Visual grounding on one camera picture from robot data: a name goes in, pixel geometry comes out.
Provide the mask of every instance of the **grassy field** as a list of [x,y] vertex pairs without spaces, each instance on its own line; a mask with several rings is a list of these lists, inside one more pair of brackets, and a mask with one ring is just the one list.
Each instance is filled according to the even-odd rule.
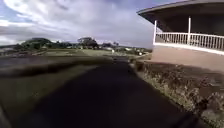
[[66,81],[95,67],[96,65],[76,66],[54,74],[0,78],[0,101],[9,119],[14,121],[32,109],[40,98],[59,88]]
[[59,72],[34,76],[1,77],[0,105],[6,111],[11,122],[17,121],[28,113],[41,98],[63,86],[66,81],[97,67],[98,63],[105,63],[104,60],[95,57],[101,58],[100,56],[110,55],[127,56],[103,50],[51,49],[41,56],[3,57],[0,60],[0,73],[20,70],[34,72],[34,69],[35,71],[37,69],[49,70],[52,68],[52,65],[49,66],[49,64],[54,64],[55,68],[58,67],[58,64],[67,66],[64,62],[71,64],[68,64],[70,68]]

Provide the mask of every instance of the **wall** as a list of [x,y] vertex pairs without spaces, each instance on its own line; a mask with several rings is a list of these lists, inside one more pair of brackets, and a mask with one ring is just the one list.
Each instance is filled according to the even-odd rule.
[[190,65],[224,72],[224,56],[196,50],[155,46],[152,61]]

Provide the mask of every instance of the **building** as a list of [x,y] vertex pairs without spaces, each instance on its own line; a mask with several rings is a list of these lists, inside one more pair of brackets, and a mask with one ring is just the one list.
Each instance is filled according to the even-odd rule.
[[177,2],[138,14],[155,26],[153,61],[224,72],[224,0]]

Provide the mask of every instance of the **bush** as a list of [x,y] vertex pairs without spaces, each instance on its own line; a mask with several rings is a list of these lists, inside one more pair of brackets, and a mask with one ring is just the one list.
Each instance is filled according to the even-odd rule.
[[216,127],[224,127],[223,74],[196,67],[153,62],[137,62],[135,69],[144,71],[146,79],[157,83],[154,87],[186,109],[192,110],[202,99],[210,99],[209,109],[202,117],[208,122],[216,122],[213,124]]

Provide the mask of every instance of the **paved path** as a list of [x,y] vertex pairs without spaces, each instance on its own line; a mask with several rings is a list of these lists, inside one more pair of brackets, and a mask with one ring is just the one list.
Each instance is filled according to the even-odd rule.
[[[178,123],[181,119],[186,124]],[[199,124],[138,78],[128,64],[117,63],[68,81],[17,127],[204,128]]]

